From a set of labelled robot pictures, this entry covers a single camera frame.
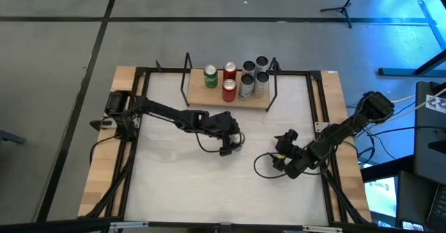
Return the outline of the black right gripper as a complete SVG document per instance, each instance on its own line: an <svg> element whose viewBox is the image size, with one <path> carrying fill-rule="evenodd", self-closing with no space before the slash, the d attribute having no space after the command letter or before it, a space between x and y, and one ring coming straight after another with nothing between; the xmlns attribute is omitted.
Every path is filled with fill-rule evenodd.
<svg viewBox="0 0 446 233"><path fill-rule="evenodd" d="M314 160L310 156L307 146L301 148L293 144L298 138L298 133L295 130L288 130L283 135L275 136L277 143L275 145L276 150L285 150L284 158L279 158L278 154L270 154L272 158L272 166L282 172L291 179L299 177L307 168L314 170ZM291 160L285 164L285 158Z"/></svg>

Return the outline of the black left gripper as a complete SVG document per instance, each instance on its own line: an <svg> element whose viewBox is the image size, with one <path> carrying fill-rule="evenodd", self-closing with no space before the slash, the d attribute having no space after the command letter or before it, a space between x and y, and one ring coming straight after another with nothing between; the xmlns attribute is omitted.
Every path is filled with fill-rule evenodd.
<svg viewBox="0 0 446 233"><path fill-rule="evenodd" d="M228 156L234 151L240 150L239 144L231 142L230 135L235 134L240 138L245 137L238 122L231 116L230 112L222 112L208 117L206 119L206 134L223 141L220 156Z"/></svg>

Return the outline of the red Coca-Cola can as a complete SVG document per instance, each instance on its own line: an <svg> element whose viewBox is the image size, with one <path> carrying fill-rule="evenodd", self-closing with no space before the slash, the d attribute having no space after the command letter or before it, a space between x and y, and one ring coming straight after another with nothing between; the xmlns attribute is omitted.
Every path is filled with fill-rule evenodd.
<svg viewBox="0 0 446 233"><path fill-rule="evenodd" d="M232 102L236 97L237 84L233 79L226 79L222 83L222 99L225 102Z"/></svg>
<svg viewBox="0 0 446 233"><path fill-rule="evenodd" d="M235 80L236 73L237 73L237 65L232 61L227 62L223 67L223 80L224 81L227 79Z"/></svg>

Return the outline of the white blue Celsius can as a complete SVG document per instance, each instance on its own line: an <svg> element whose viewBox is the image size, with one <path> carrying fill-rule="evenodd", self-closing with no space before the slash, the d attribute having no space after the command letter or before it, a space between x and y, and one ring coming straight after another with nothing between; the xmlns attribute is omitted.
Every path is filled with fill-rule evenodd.
<svg viewBox="0 0 446 233"><path fill-rule="evenodd" d="M240 89L238 97L241 100L249 98L254 88L254 78L250 74L244 74L240 78Z"/></svg>

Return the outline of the white Celsius can pineapple print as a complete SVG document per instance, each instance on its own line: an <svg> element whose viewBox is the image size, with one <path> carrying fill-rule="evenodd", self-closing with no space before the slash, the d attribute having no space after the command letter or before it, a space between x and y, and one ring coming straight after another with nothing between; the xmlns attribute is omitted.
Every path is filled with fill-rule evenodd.
<svg viewBox="0 0 446 233"><path fill-rule="evenodd" d="M254 90L253 90L253 97L255 98L261 98L265 91L267 86L269 85L269 74L266 72L259 72L256 74L256 77L254 78Z"/></svg>

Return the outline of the lit computer screen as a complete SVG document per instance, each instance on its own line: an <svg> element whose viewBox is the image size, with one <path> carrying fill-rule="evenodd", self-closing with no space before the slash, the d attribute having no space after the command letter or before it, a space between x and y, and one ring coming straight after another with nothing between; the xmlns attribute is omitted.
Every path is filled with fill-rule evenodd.
<svg viewBox="0 0 446 233"><path fill-rule="evenodd" d="M373 221L395 225L397 210L396 184L395 177L364 183L367 204Z"/></svg>

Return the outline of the black computer case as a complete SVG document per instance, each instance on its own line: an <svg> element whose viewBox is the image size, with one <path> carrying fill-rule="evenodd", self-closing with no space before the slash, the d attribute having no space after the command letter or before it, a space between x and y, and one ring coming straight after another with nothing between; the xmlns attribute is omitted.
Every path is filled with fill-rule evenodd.
<svg viewBox="0 0 446 233"><path fill-rule="evenodd" d="M405 221L428 230L426 221L437 187L435 182L400 171L397 183L397 226L402 227Z"/></svg>

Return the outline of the black floor stand base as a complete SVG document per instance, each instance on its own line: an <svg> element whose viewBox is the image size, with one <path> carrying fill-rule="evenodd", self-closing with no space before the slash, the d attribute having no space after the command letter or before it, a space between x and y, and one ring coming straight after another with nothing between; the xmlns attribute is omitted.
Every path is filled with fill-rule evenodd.
<svg viewBox="0 0 446 233"><path fill-rule="evenodd" d="M379 68L380 76L394 77L446 77L446 69L436 70L438 66L446 63L446 50L435 55L432 59L416 69L409 68Z"/></svg>

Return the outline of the black cabinet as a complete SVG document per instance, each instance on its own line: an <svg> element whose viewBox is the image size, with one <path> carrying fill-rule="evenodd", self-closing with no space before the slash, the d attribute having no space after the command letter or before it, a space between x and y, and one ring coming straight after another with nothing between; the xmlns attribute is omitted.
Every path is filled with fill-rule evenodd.
<svg viewBox="0 0 446 233"><path fill-rule="evenodd" d="M414 172L446 185L446 114L425 108L426 95L435 96L435 82L418 82L415 100ZM438 97L446 98L446 90Z"/></svg>

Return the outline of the black tripod stand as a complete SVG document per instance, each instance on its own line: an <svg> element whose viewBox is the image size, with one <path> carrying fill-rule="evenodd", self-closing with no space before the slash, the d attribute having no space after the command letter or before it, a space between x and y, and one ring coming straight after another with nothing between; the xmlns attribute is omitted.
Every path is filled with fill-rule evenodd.
<svg viewBox="0 0 446 233"><path fill-rule="evenodd" d="M351 0L346 0L345 4L343 6L334 7L334 8L322 8L322 9L320 9L320 11L322 13L334 11L334 12L338 12L338 13L342 14L346 18L348 28L351 29L353 26L352 26L351 18L349 17L349 14L348 14L348 7L350 5L351 5Z"/></svg>

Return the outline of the white paper black markers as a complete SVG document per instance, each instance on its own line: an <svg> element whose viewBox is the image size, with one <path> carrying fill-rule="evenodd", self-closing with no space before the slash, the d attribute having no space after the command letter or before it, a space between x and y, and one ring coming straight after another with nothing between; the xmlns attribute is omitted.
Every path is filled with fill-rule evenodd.
<svg viewBox="0 0 446 233"><path fill-rule="evenodd" d="M425 108L446 114L446 98L426 95Z"/></svg>

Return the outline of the black keyboard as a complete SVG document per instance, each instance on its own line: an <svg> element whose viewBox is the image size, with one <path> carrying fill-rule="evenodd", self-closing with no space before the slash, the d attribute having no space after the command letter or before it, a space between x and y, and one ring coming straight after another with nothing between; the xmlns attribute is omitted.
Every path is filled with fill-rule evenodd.
<svg viewBox="0 0 446 233"><path fill-rule="evenodd" d="M438 186L426 223L432 232L446 233L446 186Z"/></svg>

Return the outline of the grey floor object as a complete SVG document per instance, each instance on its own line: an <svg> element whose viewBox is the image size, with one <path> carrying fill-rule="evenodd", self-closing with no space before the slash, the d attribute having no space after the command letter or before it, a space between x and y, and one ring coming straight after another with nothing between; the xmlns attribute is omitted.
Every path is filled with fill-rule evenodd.
<svg viewBox="0 0 446 233"><path fill-rule="evenodd" d="M4 130L0 130L0 141L13 142L16 144L24 144L26 142L26 138L6 132Z"/></svg>

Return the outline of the wooden shelf black metal frame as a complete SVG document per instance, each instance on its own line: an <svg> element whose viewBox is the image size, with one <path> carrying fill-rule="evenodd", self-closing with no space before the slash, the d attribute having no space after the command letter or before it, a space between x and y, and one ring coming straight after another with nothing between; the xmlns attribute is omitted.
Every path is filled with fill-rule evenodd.
<svg viewBox="0 0 446 233"><path fill-rule="evenodd" d="M241 100L238 97L240 89L240 78L242 77L242 67L237 67L236 73L236 97L235 100L228 103L222 99L222 83L223 83L223 68L218 69L218 83L215 88L208 88L204 82L203 76L204 68L193 68L190 55L186 54L185 64L183 72L188 72L189 86L187 93L182 93L183 98L187 105L214 105L214 106L228 106L228 107L250 107L250 108L262 108L269 110L275 98L270 97L270 76L277 75L280 71L279 64L276 59L270 61L270 65L266 71L269 74L269 85L266 88L264 95L261 98L255 98L251 96L245 100Z"/></svg>

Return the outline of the silver metal bracket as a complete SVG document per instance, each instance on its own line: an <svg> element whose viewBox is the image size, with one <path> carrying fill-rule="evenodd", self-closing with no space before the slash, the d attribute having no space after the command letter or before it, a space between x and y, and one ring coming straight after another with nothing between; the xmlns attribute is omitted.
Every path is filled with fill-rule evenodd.
<svg viewBox="0 0 446 233"><path fill-rule="evenodd" d="M303 225L302 231L309 233L343 233L342 228L313 226L313 225Z"/></svg>
<svg viewBox="0 0 446 233"><path fill-rule="evenodd" d="M132 228L142 228L148 227L148 221L121 221L121 222L112 222L109 224L109 229L113 230L114 233L119 232L124 229L132 229Z"/></svg>

